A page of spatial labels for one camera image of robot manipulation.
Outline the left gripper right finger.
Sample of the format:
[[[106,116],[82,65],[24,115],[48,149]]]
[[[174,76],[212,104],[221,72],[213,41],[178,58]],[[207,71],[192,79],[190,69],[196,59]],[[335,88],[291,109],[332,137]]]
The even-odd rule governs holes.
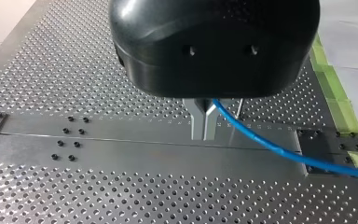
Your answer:
[[[219,110],[212,100],[208,100],[205,110],[204,140],[214,140]]]

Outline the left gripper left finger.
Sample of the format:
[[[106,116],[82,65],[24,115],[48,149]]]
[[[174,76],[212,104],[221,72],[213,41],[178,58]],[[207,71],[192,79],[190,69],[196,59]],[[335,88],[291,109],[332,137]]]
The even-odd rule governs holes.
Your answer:
[[[183,103],[191,118],[191,139],[202,140],[205,113],[197,99],[184,99]]]

